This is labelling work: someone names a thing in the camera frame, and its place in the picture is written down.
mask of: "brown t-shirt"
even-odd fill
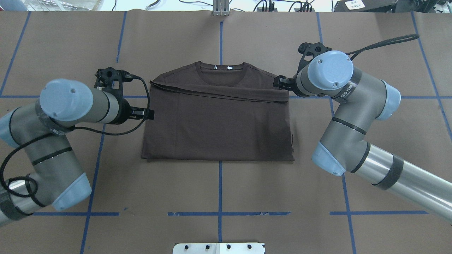
[[[196,62],[151,83],[144,159],[294,160],[289,93],[248,63]]]

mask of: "cable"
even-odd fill
[[[352,51],[352,52],[346,53],[346,54],[347,55],[354,54],[350,58],[350,60],[353,60],[359,53],[362,53],[363,51],[366,51],[366,50],[369,50],[369,49],[378,48],[378,47],[382,47],[382,46],[387,46],[387,45],[391,45],[391,44],[397,44],[397,43],[402,43],[402,42],[409,42],[409,41],[415,40],[417,38],[419,38],[419,35],[417,33],[408,34],[408,35],[404,35],[404,36],[400,36],[400,37],[384,40],[384,41],[381,41],[381,42],[377,42],[375,44],[372,44],[372,45],[369,45],[367,47],[364,47],[364,48],[362,48],[360,50],[355,50],[355,51]]]
[[[264,11],[264,2],[265,2],[265,4],[267,4],[267,0],[260,0],[254,7],[253,11],[255,11],[257,9],[257,7],[259,6],[260,3],[262,3],[262,11]]]
[[[181,3],[186,3],[186,4],[201,3],[201,4],[208,5],[208,6],[213,6],[213,5],[211,5],[211,4],[208,4],[208,3],[206,3],[206,2],[201,2],[201,1],[190,1],[190,2],[188,2],[188,1],[182,1],[182,0],[179,0],[179,2],[181,2]]]
[[[289,1],[289,0],[273,0],[273,1],[292,3],[292,5],[290,6],[288,11],[292,10],[292,7],[294,6],[295,3],[299,3],[300,4],[299,12],[301,12],[301,11],[305,10],[305,8],[306,8],[306,11],[312,11],[311,3],[314,2],[315,0],[311,1],[310,3],[308,3],[307,1],[301,2],[301,1]]]
[[[2,186],[9,194],[12,194],[12,195],[15,195],[15,196],[21,197],[21,198],[29,198],[29,197],[31,197],[31,196],[34,196],[34,195],[36,194],[36,192],[38,192],[38,183],[36,182],[35,179],[33,179],[33,178],[29,177],[29,176],[18,176],[18,177],[10,178],[10,179],[9,179],[9,183],[7,184],[6,181],[5,181],[5,176],[4,176],[6,164],[8,164],[9,160],[11,159],[11,157],[13,157],[13,155],[14,155],[15,153],[17,153],[18,151],[20,151],[21,149],[25,148],[25,147],[28,146],[28,145],[33,144],[34,142],[37,142],[37,141],[39,141],[39,140],[41,140],[41,139],[44,139],[44,138],[47,138],[47,137],[50,137],[50,136],[53,136],[53,135],[54,135],[53,133],[48,133],[48,134],[45,134],[45,135],[42,135],[42,136],[39,136],[39,137],[37,137],[37,138],[32,139],[32,140],[30,140],[30,141],[28,141],[28,142],[26,142],[26,143],[20,145],[20,146],[17,147],[16,149],[14,149],[12,152],[10,152],[10,153],[8,154],[8,156],[6,156],[6,158],[3,160],[3,163],[2,163],[2,165],[1,165],[1,167],[0,167],[0,184],[1,184],[1,186]],[[35,186],[35,189],[34,189],[31,193],[28,193],[28,194],[20,194],[20,193],[18,193],[18,192],[16,192],[16,191],[14,191],[14,190],[12,190],[12,189],[9,188],[9,184],[10,184],[11,182],[13,182],[13,181],[19,181],[19,180],[24,180],[24,181],[32,182],[32,183],[34,184],[34,186]]]
[[[156,0],[154,3],[152,3],[152,4],[148,5],[148,6],[146,6],[146,10],[149,10],[152,6],[158,4],[159,2],[160,2],[160,0]]]
[[[144,81],[144,79],[142,79],[139,76],[136,76],[135,79],[141,80],[143,82],[144,89],[146,90],[146,97],[147,97],[147,108],[146,109],[150,110],[151,109],[151,96],[149,95],[149,90],[147,89],[146,82]],[[120,133],[103,132],[103,131],[99,131],[99,130],[88,128],[88,127],[84,127],[84,126],[75,127],[75,128],[73,128],[73,130],[86,130],[86,131],[95,132],[95,133],[104,134],[104,135],[109,135],[109,136],[121,136],[121,135],[126,135],[126,134],[129,134],[129,133],[135,131],[142,124],[144,124],[144,122],[145,122],[145,119],[143,119],[137,126],[135,126],[135,128],[133,128],[133,129],[131,129],[129,131],[120,132]]]
[[[292,2],[292,5],[290,6],[290,8],[289,8],[288,11],[292,10],[293,5],[296,4],[296,3],[300,3],[300,9],[303,8],[303,3],[302,3],[302,2],[300,2],[300,1],[294,1],[294,2]]]

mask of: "white label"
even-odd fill
[[[348,9],[362,9],[366,7],[363,1],[361,0],[348,1],[345,2],[345,5],[347,6]]]

